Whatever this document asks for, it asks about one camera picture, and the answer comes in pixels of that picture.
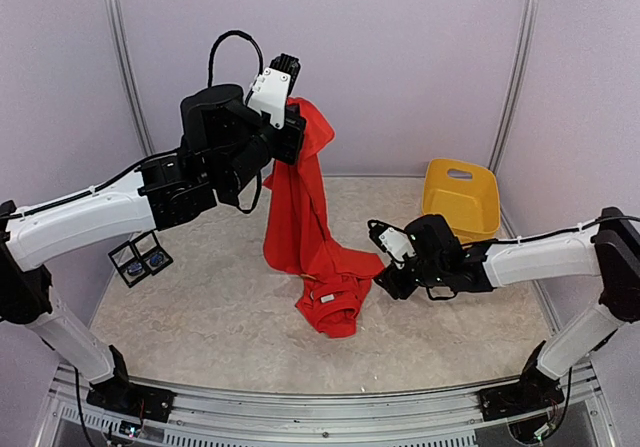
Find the red t-shirt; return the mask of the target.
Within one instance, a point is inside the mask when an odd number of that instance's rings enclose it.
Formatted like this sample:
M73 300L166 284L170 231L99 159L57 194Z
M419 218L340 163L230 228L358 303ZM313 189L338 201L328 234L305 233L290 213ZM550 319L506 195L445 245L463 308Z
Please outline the red t-shirt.
M335 137L310 101L295 97L306 119L304 142L294 165L275 162L263 182L271 191L263 254L267 264L303 280L296 303L306 321L330 338L356 334L357 320L374 277L383 270L375 253L342 246L331 234L319 153ZM335 299L322 304L320 298Z

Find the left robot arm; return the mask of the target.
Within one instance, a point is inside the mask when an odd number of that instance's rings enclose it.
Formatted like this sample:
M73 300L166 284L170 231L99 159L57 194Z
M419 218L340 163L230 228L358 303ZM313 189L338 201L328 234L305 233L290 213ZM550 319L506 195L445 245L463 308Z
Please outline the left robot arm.
M98 340L55 292L47 262L125 234L154 234L218 205L238 207L272 161L294 164L305 120L288 104L291 76L266 72L249 90L210 86L180 106L178 148L114 178L32 207L1 207L1 317L36 333L121 412L140 401L114 348Z

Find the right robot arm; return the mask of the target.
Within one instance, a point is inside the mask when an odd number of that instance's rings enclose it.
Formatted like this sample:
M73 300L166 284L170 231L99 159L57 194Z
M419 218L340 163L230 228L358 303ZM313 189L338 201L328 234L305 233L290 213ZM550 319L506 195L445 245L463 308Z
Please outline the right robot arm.
M374 279L395 300L423 288L430 300L447 290L490 293L513 284L565 277L597 277L599 297L532 353L511 400L535 409L584 356L622 326L639 320L639 219L608 207L592 220L530 237L463 243L440 214L403 228L367 223L370 240L390 258Z

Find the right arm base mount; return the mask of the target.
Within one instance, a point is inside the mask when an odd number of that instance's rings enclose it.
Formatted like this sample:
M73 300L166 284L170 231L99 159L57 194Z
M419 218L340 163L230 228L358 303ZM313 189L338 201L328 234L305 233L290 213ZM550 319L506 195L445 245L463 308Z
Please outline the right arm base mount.
M565 401L560 381L537 369L538 355L544 344L542 341L531 353L517 381L478 392L484 421L522 415Z

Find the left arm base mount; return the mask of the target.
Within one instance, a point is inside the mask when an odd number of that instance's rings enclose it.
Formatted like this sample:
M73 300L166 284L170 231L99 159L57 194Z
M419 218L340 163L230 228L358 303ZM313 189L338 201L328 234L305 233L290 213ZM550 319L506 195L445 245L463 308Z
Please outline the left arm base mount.
M176 394L168 389L132 382L123 355L113 345L109 350L114 361L113 374L104 382L90 383L87 403L141 421L167 423Z

